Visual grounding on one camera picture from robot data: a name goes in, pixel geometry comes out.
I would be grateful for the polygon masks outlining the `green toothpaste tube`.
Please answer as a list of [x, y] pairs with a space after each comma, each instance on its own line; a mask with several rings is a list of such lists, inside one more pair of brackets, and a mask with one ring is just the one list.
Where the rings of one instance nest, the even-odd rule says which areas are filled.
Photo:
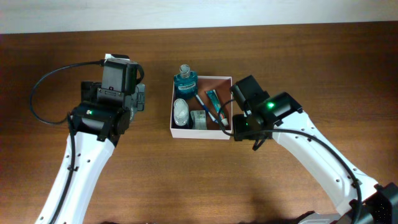
[[210, 100], [211, 104], [213, 105], [215, 111], [218, 114], [220, 114], [219, 118], [220, 118], [223, 126], [228, 127], [229, 120], [228, 120], [225, 109], [222, 108], [222, 104], [221, 104], [221, 101], [218, 97], [216, 90], [208, 90], [208, 91], [206, 91], [206, 95], [207, 95], [208, 99]]

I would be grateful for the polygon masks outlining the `blue white toothbrush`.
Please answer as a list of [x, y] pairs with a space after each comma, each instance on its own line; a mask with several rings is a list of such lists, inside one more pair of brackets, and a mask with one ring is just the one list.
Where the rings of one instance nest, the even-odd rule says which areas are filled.
[[204, 104], [204, 102], [202, 101], [202, 99], [200, 98], [200, 96], [198, 94], [195, 95], [195, 98], [197, 100], [197, 102], [200, 104], [200, 106], [205, 110], [205, 112], [208, 114], [208, 116], [210, 117], [210, 119], [212, 120], [212, 122], [214, 123], [218, 123], [218, 120], [213, 116], [213, 114], [210, 112], [210, 110], [208, 109], [208, 107]]

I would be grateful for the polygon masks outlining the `green white soap packet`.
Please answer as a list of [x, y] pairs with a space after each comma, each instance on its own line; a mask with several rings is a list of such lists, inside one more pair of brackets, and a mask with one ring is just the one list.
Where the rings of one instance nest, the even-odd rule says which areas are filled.
[[193, 129], [197, 130], [207, 130], [206, 125], [206, 111], [205, 110], [195, 110], [190, 112], [190, 116], [193, 121]]

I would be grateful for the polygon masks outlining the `teal mouthwash bottle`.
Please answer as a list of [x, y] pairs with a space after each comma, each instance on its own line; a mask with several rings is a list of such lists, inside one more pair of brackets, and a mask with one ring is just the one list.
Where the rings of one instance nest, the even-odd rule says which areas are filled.
[[198, 93], [198, 75], [186, 64], [179, 68], [179, 73], [174, 76], [174, 90], [176, 98], [189, 100]]

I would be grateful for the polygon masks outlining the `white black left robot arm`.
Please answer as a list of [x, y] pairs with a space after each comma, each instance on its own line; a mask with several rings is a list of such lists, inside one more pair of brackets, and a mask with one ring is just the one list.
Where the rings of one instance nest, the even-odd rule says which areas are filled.
[[96, 183], [120, 137], [144, 110], [144, 70], [127, 55], [94, 62], [101, 82], [82, 82], [81, 102], [64, 118], [69, 135], [55, 182], [37, 223], [83, 223]]

